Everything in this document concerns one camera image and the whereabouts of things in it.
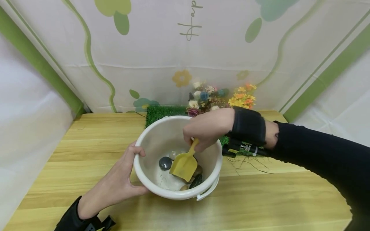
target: left hand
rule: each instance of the left hand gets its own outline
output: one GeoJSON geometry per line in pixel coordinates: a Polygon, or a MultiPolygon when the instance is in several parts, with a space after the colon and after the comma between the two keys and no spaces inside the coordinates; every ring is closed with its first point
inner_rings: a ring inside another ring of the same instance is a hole
{"type": "Polygon", "coordinates": [[[80,219],[89,219],[111,205],[148,192],[144,186],[133,186],[130,181],[135,154],[145,156],[144,149],[135,147],[135,143],[130,144],[110,171],[82,196],[77,208],[80,219]]]}

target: shovel handle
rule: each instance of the shovel handle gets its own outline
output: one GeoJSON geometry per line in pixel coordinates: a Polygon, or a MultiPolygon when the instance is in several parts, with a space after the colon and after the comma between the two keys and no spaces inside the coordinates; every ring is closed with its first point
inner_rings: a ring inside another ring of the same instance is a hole
{"type": "Polygon", "coordinates": [[[195,154],[194,148],[197,144],[199,144],[199,140],[198,140],[198,138],[195,138],[193,143],[191,144],[191,147],[190,147],[190,150],[189,150],[189,153],[192,153],[192,155],[195,154]]]}

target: wooden tabletop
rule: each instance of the wooden tabletop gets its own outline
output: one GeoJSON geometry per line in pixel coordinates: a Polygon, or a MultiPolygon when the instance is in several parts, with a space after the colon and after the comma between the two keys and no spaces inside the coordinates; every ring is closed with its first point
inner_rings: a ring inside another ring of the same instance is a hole
{"type": "MultiPolygon", "coordinates": [[[[285,122],[278,112],[261,114],[285,122]]],[[[54,230],[72,202],[139,137],[144,124],[145,118],[135,113],[76,119],[5,231],[54,230]]],[[[339,192],[302,167],[266,157],[224,157],[220,176],[217,188],[202,201],[172,201],[150,193],[107,208],[99,217],[111,215],[115,231],[338,231],[350,221],[339,192]]],[[[138,181],[134,172],[131,180],[138,181]]]]}

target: white backdrop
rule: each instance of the white backdrop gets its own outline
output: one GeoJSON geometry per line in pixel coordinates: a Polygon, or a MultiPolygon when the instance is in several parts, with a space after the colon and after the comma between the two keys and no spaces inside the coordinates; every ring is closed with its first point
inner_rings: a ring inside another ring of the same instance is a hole
{"type": "Polygon", "coordinates": [[[0,34],[0,230],[73,121],[64,100],[0,34]]]}
{"type": "Polygon", "coordinates": [[[207,80],[258,84],[255,108],[284,113],[370,23],[370,0],[103,2],[0,0],[93,112],[185,104],[207,80]]]}
{"type": "Polygon", "coordinates": [[[295,124],[370,147],[370,50],[348,68],[295,124]]]}

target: yellow toy shovel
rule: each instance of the yellow toy shovel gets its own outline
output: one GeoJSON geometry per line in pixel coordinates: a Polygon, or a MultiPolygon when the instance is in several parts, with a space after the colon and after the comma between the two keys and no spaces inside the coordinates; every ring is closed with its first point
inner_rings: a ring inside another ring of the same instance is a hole
{"type": "Polygon", "coordinates": [[[198,163],[194,158],[194,147],[199,143],[197,138],[194,139],[190,150],[187,153],[179,154],[174,162],[172,163],[169,173],[178,177],[183,178],[185,181],[189,182],[193,176],[198,163]]]}

